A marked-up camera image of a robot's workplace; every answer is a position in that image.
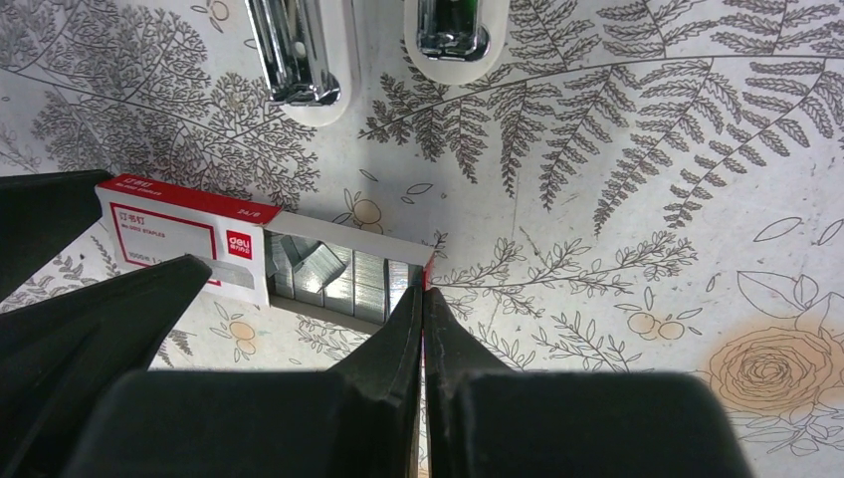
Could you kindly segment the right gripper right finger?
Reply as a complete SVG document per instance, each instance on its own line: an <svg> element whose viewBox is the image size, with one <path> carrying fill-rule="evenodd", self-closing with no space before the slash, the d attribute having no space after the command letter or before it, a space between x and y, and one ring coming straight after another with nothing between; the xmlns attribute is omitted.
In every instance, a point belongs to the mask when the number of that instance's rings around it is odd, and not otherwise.
<svg viewBox="0 0 844 478"><path fill-rule="evenodd" d="M747 477L727 417L673 372L516 371L423 297L435 477Z"/></svg>

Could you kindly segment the staple box tray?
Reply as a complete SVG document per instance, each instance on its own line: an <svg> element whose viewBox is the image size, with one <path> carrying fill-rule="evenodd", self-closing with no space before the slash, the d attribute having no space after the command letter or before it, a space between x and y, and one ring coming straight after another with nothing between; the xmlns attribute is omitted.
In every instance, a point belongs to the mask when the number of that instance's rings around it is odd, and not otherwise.
<svg viewBox="0 0 844 478"><path fill-rule="evenodd" d="M264 227L269 305L373 334L406 289L428 285L432 246L281 212Z"/></svg>

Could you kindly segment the red white staple box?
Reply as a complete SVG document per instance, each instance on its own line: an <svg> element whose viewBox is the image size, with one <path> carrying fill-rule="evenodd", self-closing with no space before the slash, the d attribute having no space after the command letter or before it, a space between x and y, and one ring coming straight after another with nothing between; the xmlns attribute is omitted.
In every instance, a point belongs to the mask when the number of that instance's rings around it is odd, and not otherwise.
<svg viewBox="0 0 844 478"><path fill-rule="evenodd" d="M124 269L191 255L211 269L206 292L269 303L265 227L280 207L132 174L98 184L95 193Z"/></svg>

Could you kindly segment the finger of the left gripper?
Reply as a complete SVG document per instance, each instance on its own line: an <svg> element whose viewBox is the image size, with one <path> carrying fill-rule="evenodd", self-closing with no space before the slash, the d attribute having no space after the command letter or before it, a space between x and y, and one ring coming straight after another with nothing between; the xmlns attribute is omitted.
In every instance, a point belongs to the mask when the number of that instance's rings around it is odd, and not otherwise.
<svg viewBox="0 0 844 478"><path fill-rule="evenodd" d="M185 255L2 314L2 476L58 470L100 396L149 367L210 275Z"/></svg>
<svg viewBox="0 0 844 478"><path fill-rule="evenodd" d="M96 187L110 179L101 169L1 178L2 299L102 217Z"/></svg>

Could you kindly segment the pink stapler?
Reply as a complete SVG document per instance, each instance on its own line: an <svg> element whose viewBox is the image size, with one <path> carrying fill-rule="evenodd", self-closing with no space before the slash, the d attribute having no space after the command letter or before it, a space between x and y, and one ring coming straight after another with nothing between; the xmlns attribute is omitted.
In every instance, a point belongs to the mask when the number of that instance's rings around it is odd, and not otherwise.
<svg viewBox="0 0 844 478"><path fill-rule="evenodd" d="M338 121L360 92L350 0L248 0L269 93L291 119L311 127Z"/></svg>

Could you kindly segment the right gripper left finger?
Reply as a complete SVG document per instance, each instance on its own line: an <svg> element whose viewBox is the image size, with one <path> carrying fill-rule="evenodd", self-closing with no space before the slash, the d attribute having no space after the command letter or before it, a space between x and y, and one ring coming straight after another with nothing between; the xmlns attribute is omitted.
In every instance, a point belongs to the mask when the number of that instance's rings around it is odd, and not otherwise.
<svg viewBox="0 0 844 478"><path fill-rule="evenodd" d="M314 371L143 371L94 410L67 477L414 477L424 290Z"/></svg>

